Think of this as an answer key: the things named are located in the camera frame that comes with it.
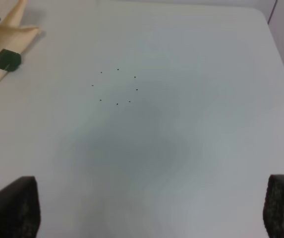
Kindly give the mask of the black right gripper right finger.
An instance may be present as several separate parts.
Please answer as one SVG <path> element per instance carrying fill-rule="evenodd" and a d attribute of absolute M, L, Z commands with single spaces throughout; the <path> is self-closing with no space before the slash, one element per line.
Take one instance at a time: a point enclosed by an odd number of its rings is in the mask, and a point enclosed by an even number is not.
<path fill-rule="evenodd" d="M 284 175 L 270 175 L 263 207 L 263 222 L 270 238 L 284 238 Z"/>

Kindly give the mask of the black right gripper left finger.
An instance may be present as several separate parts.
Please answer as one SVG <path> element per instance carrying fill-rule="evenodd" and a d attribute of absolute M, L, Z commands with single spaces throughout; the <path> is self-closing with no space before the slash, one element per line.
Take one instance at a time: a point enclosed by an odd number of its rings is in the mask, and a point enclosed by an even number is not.
<path fill-rule="evenodd" d="M 35 238 L 40 223 L 35 177 L 20 177 L 0 190 L 0 238 Z"/>

